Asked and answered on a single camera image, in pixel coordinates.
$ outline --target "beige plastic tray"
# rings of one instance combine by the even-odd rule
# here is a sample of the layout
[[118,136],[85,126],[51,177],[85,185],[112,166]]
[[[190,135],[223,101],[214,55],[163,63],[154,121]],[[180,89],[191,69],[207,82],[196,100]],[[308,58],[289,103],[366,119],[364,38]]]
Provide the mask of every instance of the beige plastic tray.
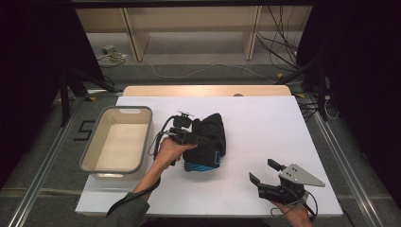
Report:
[[100,178],[141,179],[153,132],[149,107],[109,107],[80,160],[80,168]]

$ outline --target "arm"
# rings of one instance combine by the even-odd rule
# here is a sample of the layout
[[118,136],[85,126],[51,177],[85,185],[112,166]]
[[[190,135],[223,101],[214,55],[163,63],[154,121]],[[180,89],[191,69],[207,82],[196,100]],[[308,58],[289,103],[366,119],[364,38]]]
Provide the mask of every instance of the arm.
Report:
[[[160,178],[163,171],[170,166],[172,161],[179,161],[184,151],[195,147],[196,145],[179,145],[172,141],[171,138],[165,137],[162,143],[160,143],[159,153],[156,157],[156,160],[153,162],[149,171],[145,174],[144,178],[142,178],[141,182],[136,185],[132,192],[136,193],[153,186]],[[141,198],[144,201],[147,201],[149,197],[150,193],[147,193]]]
[[293,227],[311,227],[312,222],[310,221],[309,214],[306,208],[301,204],[286,206],[279,202],[270,201],[277,206],[280,211],[286,216],[287,220]]

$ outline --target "hand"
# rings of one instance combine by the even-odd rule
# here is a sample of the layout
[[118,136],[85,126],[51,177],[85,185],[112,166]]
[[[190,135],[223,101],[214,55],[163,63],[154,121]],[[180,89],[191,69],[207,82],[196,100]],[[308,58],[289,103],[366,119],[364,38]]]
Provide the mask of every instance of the hand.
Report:
[[170,137],[165,137],[160,143],[155,163],[160,165],[163,169],[166,169],[170,166],[172,161],[180,161],[181,155],[184,151],[195,148],[196,146],[197,145],[192,144],[179,145]]
[[283,205],[276,201],[270,202],[280,209],[293,227],[312,226],[312,222],[310,221],[306,207],[304,207],[302,204],[297,203],[295,205]]

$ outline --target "white table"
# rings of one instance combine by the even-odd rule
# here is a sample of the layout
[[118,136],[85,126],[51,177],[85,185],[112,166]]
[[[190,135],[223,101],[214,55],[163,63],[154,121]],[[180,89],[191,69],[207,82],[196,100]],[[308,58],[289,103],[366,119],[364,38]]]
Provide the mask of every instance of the white table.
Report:
[[[153,111],[154,135],[171,115],[177,114],[177,109],[200,119],[213,113],[222,115],[227,154],[221,159],[220,168],[185,172],[183,161],[170,167],[148,201],[149,216],[267,218],[273,205],[258,198],[249,172],[262,183],[279,184],[278,172],[267,164],[269,158],[285,166],[295,163],[325,182],[325,187],[305,187],[317,199],[319,217],[342,215],[293,96],[122,96],[116,105],[149,106]],[[151,162],[152,157],[148,157],[148,167]],[[105,214],[136,184],[100,181],[89,176],[76,212]],[[312,198],[308,204],[315,209]]]

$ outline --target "black sleeve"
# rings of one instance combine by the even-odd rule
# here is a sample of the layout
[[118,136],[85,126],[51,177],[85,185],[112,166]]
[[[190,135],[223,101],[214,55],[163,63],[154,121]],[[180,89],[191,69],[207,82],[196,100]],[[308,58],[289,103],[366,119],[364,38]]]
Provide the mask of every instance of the black sleeve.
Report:
[[141,223],[145,213],[150,208],[149,204],[141,198],[129,201],[116,208],[107,218],[105,218],[100,227],[136,227]]

